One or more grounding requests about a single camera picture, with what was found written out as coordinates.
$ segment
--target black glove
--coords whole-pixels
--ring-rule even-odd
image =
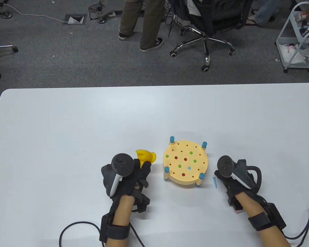
[[[151,170],[151,163],[149,161],[144,162],[142,168],[140,168],[139,159],[134,159],[134,170],[126,177],[123,177],[119,182],[116,193],[111,197],[113,204],[111,210],[116,210],[119,204],[119,200],[122,195],[130,195],[135,197],[134,205],[137,205],[137,210],[133,212],[142,213],[146,210],[147,205],[150,204],[150,199],[142,194],[143,188],[147,188],[149,183],[146,181],[147,176]]]
[[[228,195],[228,203],[230,206],[233,206],[235,210],[242,210],[243,206],[239,203],[236,199],[235,195],[246,192],[248,195],[255,195],[259,191],[259,186],[255,187],[254,189],[248,189],[244,187],[240,182],[234,180],[232,177],[225,178],[223,177],[218,170],[214,172],[218,179],[222,180],[224,186],[227,188],[227,195]],[[254,181],[254,176],[247,172],[249,177]]]

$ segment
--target gray carpet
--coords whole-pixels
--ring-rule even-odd
[[[63,20],[66,13],[88,13],[97,0],[10,0],[22,13],[46,14]],[[265,28],[244,27],[216,35],[236,46],[233,57],[225,45],[210,43],[211,68],[203,73],[203,45],[196,43],[175,58],[169,52],[192,33],[179,36],[176,25],[168,38],[164,23],[159,35],[164,46],[140,53],[142,22],[136,34],[125,41],[117,38],[119,18],[106,24],[89,21],[83,26],[66,26],[44,17],[0,17],[0,44],[14,44],[19,53],[0,49],[0,95],[8,88],[25,87],[107,87],[238,83],[309,82],[306,70],[289,70],[279,57],[274,41],[289,13],[290,2],[282,1],[275,22]]]

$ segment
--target white cart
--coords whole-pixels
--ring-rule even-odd
[[[309,5],[309,2],[301,2],[299,4],[297,4],[293,10],[291,11],[282,31],[280,32],[276,42],[275,42],[275,45],[277,46],[278,48],[278,52],[279,52],[279,56],[280,56],[280,60],[283,64],[283,67],[284,67],[284,73],[287,73],[288,72],[288,68],[307,68],[308,69],[308,72],[309,72],[309,57],[306,58],[305,62],[306,63],[297,63],[297,64],[292,64],[292,60],[293,58],[295,57],[295,55],[298,53],[298,51],[300,49],[306,49],[306,48],[309,48],[309,33],[305,36],[305,37],[302,37],[300,32],[299,32],[299,28],[301,27],[301,23],[297,23],[295,21],[295,16],[300,13],[299,11],[295,11],[295,9],[300,6],[300,5]],[[287,26],[287,24],[291,22],[292,26],[293,26],[293,29],[294,29],[294,33],[295,33],[295,37],[282,37],[282,34]],[[283,58],[283,55],[282,55],[282,52],[280,50],[280,47],[279,45],[289,45],[289,44],[299,44],[298,45],[298,48],[297,50],[294,52],[293,56],[291,57],[290,61],[289,62],[284,62],[284,58]]]

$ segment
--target blue post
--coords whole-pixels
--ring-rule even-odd
[[[165,170],[164,170],[164,180],[165,181],[168,180],[168,174],[169,174],[169,167],[165,166]]]
[[[203,180],[205,178],[205,173],[200,173],[198,179]]]
[[[201,145],[201,148],[202,148],[203,150],[205,150],[206,147],[207,147],[207,142],[203,142],[203,144]]]
[[[174,136],[171,136],[171,138],[169,139],[169,143],[174,144],[174,140],[175,140]]]
[[[198,178],[199,180],[203,180],[205,178],[205,173],[200,173]]]

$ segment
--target round pegboard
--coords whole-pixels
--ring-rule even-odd
[[[208,167],[206,151],[193,141],[175,141],[164,153],[164,167],[169,178],[178,184],[193,184]]]

